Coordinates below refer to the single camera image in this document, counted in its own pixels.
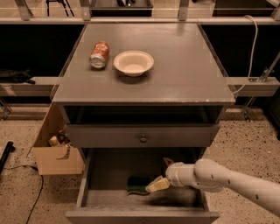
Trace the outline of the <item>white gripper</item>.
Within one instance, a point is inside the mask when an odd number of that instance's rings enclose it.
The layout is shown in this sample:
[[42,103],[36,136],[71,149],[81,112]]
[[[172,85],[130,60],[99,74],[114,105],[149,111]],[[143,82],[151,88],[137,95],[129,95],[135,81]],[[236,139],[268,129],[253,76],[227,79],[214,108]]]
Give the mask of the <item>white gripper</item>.
[[164,157],[163,160],[166,166],[168,166],[165,171],[166,178],[159,176],[150,182],[145,187],[148,193],[168,189],[170,184],[172,186],[183,187],[188,183],[189,167],[187,164],[182,162],[174,163],[174,161],[168,157]]

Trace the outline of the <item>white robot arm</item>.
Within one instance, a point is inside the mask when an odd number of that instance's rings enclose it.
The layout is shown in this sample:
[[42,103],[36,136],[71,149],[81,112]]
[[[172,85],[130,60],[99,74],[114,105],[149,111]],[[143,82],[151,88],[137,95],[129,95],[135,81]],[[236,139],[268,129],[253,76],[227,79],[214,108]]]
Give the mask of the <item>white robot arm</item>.
[[170,186],[192,186],[214,193],[226,187],[272,214],[280,216],[279,184],[229,170],[212,159],[201,158],[194,164],[169,163],[165,176],[154,179],[145,187],[145,191],[153,193],[168,189]]

